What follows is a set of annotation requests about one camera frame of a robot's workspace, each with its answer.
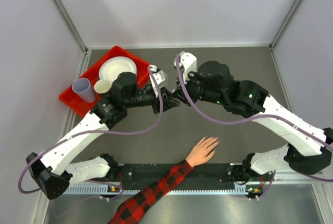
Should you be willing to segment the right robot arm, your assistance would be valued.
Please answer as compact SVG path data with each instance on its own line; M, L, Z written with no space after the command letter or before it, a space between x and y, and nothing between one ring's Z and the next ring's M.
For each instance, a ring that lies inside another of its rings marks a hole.
M196 101L221 105L243 117L234 124L256 122L287 141L279 149L250 153L229 173L232 180L255 180L274 170L292 169L310 178L331 165L332 129L316 128L283 107L266 89L249 80L237 81L229 67L217 61L197 66L186 53L174 61L177 89L173 95L194 107Z

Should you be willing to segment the mannequin hand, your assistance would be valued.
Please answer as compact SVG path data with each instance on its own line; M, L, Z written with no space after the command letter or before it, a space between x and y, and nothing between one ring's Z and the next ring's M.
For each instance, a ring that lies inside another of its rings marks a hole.
M202 165L211 160L215 154L215 148L219 144L218 137L202 138L186 157L186 162L192 167Z

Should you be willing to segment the red plaid sleeve forearm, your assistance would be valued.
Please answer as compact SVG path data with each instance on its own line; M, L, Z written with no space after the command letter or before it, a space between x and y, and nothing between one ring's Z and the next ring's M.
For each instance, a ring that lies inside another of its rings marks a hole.
M123 202L115 212L110 224L135 224L139 223L144 215L163 196L179 186L193 171L186 162L181 161L173 165L163 177L143 188L133 197Z

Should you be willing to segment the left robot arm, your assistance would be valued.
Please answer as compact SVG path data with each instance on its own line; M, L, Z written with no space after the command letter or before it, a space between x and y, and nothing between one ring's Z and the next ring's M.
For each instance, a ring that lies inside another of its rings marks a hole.
M151 106L155 114L179 106L165 88L169 83L162 70L149 73L151 83L138 89L135 74L123 72L83 119L68 132L55 148L41 154L31 153L26 162L29 173L49 200L61 196L70 186L88 180L113 181L119 164L113 156L101 154L85 162L73 163L89 144L127 117L129 108Z

